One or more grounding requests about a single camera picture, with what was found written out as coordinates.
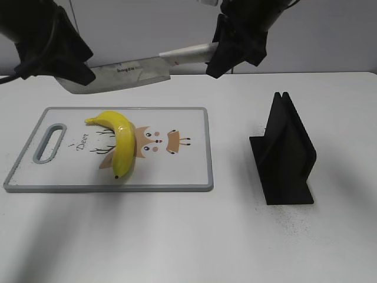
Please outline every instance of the banana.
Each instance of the banana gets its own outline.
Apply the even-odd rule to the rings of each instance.
[[[134,161],[135,133],[131,122],[118,112],[105,111],[95,118],[86,119],[85,123],[98,124],[114,131],[117,146],[113,155],[113,171],[116,179],[124,176]]]

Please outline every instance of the knife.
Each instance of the knife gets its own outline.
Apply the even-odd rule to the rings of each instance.
[[[70,93],[92,94],[123,90],[170,79],[170,68],[189,63],[209,62],[218,42],[200,44],[160,53],[158,57],[127,61],[91,68],[96,79],[81,85],[63,78],[57,81]]]

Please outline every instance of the black plastic holder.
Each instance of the black plastic holder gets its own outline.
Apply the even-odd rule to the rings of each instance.
[[[314,203],[306,181],[316,151],[287,92],[275,93],[264,136],[250,143],[268,205]]]

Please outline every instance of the white cutting board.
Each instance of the white cutting board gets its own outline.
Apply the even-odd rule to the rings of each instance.
[[[106,110],[125,115],[135,125],[136,141],[141,148],[137,150],[133,171],[120,179],[114,178],[111,167],[100,169],[108,154],[105,150],[116,145],[114,135],[104,127],[84,123],[85,119]],[[54,124],[63,124],[67,129],[51,161],[38,164],[33,156]],[[47,146],[41,160],[51,155],[53,146]],[[4,188],[8,192],[51,193],[211,190],[207,111],[198,107],[47,108],[5,180]]]

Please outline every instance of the white table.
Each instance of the white table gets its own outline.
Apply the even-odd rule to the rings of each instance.
[[[316,148],[314,205],[267,206],[249,144],[288,91]],[[209,193],[0,190],[0,282],[376,282],[377,76],[175,76],[74,96],[53,78],[0,86],[0,181],[48,106],[204,106]]]

